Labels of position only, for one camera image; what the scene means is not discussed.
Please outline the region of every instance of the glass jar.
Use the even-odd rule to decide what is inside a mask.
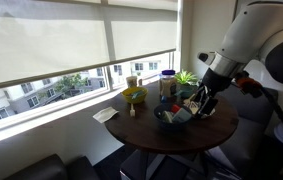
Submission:
[[[171,97],[176,93],[176,79],[174,70],[164,70],[160,77],[160,95]]]

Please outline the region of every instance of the blue bowl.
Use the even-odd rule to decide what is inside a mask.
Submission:
[[[168,123],[161,119],[161,115],[163,114],[163,111],[170,111],[172,106],[175,105],[175,103],[163,103],[154,108],[154,115],[156,117],[156,120],[159,124],[159,126],[167,131],[181,131],[186,127],[186,124],[191,120],[191,118],[185,122],[182,123]],[[179,107],[184,108],[186,111],[188,111],[190,114],[192,114],[191,110],[183,105],[176,104]]]

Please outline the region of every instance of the paper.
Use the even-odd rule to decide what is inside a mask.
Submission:
[[[93,118],[99,121],[100,123],[104,123],[105,121],[109,120],[113,115],[115,115],[117,110],[113,109],[112,107],[108,107],[96,113]]]

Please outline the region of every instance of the round wooden table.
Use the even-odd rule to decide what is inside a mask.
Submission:
[[[145,86],[145,101],[135,104],[135,117],[130,117],[130,104],[121,94],[107,102],[119,113],[105,122],[108,131],[120,142],[137,149],[160,154],[197,153],[220,145],[231,137],[238,124],[236,110],[222,97],[215,113],[205,119],[192,119],[180,132],[161,129],[153,110],[160,104],[158,83]]]

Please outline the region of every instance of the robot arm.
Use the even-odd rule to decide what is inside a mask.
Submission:
[[[209,114],[213,97],[226,89],[252,60],[263,62],[271,76],[283,83],[283,2],[254,2],[246,6],[227,31],[215,53],[199,53],[209,65],[195,101],[198,114]]]

